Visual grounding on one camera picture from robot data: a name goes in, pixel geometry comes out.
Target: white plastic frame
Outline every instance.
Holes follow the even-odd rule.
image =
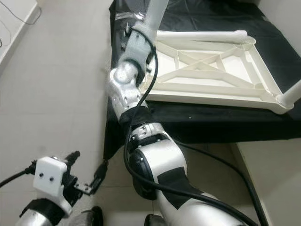
[[[282,94],[255,43],[245,31],[158,32],[159,73],[148,100],[264,108],[284,114],[301,97],[301,81]],[[142,93],[151,79],[146,76]]]

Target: silver robotic arm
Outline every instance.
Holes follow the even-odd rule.
[[[168,0],[151,0],[144,22],[137,22],[127,47],[119,60],[117,68],[110,73],[108,93],[115,114],[124,130],[131,124],[129,143],[129,165],[139,175],[157,184],[169,186],[186,192],[209,194],[192,187],[186,177],[185,158],[160,123],[156,123],[147,104],[142,103],[138,85],[146,72],[147,58],[151,54],[150,42],[154,42]],[[172,193],[152,189],[133,177],[134,187],[143,198],[159,202],[164,219],[161,223],[168,226],[242,226],[241,221],[228,213],[207,205],[202,201]],[[146,225],[156,225],[148,219]]]

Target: black cable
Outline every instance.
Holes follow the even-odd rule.
[[[4,185],[6,185],[7,183],[11,182],[12,180],[17,179],[20,176],[23,176],[24,174],[27,174],[27,170],[26,169],[23,170],[23,171],[21,171],[21,172],[19,172],[19,173],[16,173],[15,175],[12,175],[11,177],[9,177],[9,178],[7,178],[5,180],[3,180],[0,183],[0,188],[3,187]]]
[[[39,10],[40,10],[40,13],[39,13],[39,15],[37,16],[37,18],[32,22],[32,23],[28,23],[28,22],[26,22],[26,21],[24,21],[24,20],[22,20],[21,18],[19,18],[18,16],[16,16],[15,14],[14,14],[14,12],[7,6],[7,5],[5,5],[1,0],[0,0],[0,3],[15,17],[15,18],[17,18],[19,21],[21,21],[21,22],[23,22],[24,24],[27,24],[27,25],[34,25],[36,22],[37,22],[37,20],[40,18],[40,16],[42,15],[42,8],[41,7],[39,7]]]
[[[194,147],[191,147],[187,144],[184,144],[180,141],[177,141],[177,140],[174,140],[174,142],[176,142],[178,145],[180,146],[183,146],[183,147],[186,147],[186,148],[189,148],[191,150],[194,150],[194,151],[197,151],[199,153],[202,153],[204,155],[207,155],[223,164],[225,164],[226,166],[230,167],[231,169],[233,169],[235,172],[237,172],[238,175],[240,175],[240,177],[242,178],[242,180],[244,181],[247,189],[248,189],[248,192],[251,196],[251,199],[252,199],[252,203],[254,205],[254,208],[255,208],[255,211],[256,211],[256,214],[257,214],[257,217],[259,219],[259,222],[262,226],[268,226],[268,221],[267,221],[267,218],[264,214],[264,211],[263,211],[263,208],[262,208],[262,205],[260,203],[260,200],[258,198],[258,195],[256,193],[256,190],[254,188],[254,185],[253,183],[243,174],[242,171],[240,171],[236,166],[232,165],[231,163],[225,161],[224,159],[214,155],[214,154],[211,154],[207,151],[204,151],[204,150],[201,150],[201,149],[198,149],[198,148],[194,148]]]
[[[128,147],[128,142],[129,142],[131,131],[132,131],[133,118],[135,117],[139,107],[141,106],[141,104],[143,103],[143,101],[146,99],[149,92],[153,88],[153,86],[156,82],[157,75],[158,75],[158,56],[157,56],[155,47],[153,46],[152,42],[149,40],[149,38],[144,33],[142,33],[139,30],[136,30],[136,29],[132,29],[132,31],[135,31],[135,32],[141,34],[145,38],[145,40],[149,43],[151,51],[152,51],[152,53],[154,54],[154,57],[155,57],[156,67],[155,67],[155,73],[154,73],[153,79],[150,83],[150,86],[145,91],[145,93],[143,94],[143,96],[139,100],[137,106],[135,107],[134,114],[132,116],[128,131],[127,131],[125,145],[124,145],[124,155],[123,155],[124,163],[125,163],[125,166],[126,166],[127,170],[129,171],[129,173],[133,177],[138,179],[140,182],[143,182],[143,183],[149,185],[150,187],[153,187],[157,190],[173,193],[173,194],[176,194],[176,195],[186,196],[186,197],[190,197],[190,198],[193,198],[193,199],[196,199],[196,200],[206,202],[207,205],[214,206],[214,207],[216,207],[216,208],[232,215],[233,217],[245,222],[249,226],[256,226],[257,224],[254,221],[252,221],[249,217],[247,217],[245,214],[241,213],[237,209],[235,209],[235,208],[233,208],[233,207],[231,207],[231,206],[229,206],[229,205],[227,205],[227,204],[225,204],[225,203],[223,203],[219,200],[207,197],[205,195],[194,194],[194,193],[190,193],[190,192],[186,192],[186,191],[181,191],[181,190],[177,190],[177,189],[165,186],[165,185],[160,185],[160,184],[154,183],[150,180],[145,179],[144,177],[142,177],[141,175],[136,173],[134,170],[132,170],[132,168],[130,167],[129,162],[128,162],[128,155],[127,155],[128,154],[128,151],[127,151],[128,148],[127,147]]]

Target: white baseboard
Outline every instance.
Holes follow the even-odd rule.
[[[40,11],[40,7],[38,3],[36,3],[35,6],[32,7],[25,21],[28,23],[32,23],[36,18],[37,14],[39,13],[39,11]],[[29,26],[30,25],[22,23],[17,33],[12,37],[10,45],[6,47],[3,55],[0,57],[0,76],[2,75],[6,65],[9,63],[9,60],[13,56],[17,46],[19,45],[21,39],[25,35]]]

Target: white plastic tray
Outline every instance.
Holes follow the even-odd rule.
[[[289,111],[293,104],[280,103],[283,94],[255,43],[252,37],[233,44],[191,36],[160,39],[158,34],[158,79],[148,100],[264,108],[278,114]],[[151,79],[148,74],[140,86],[142,93]]]

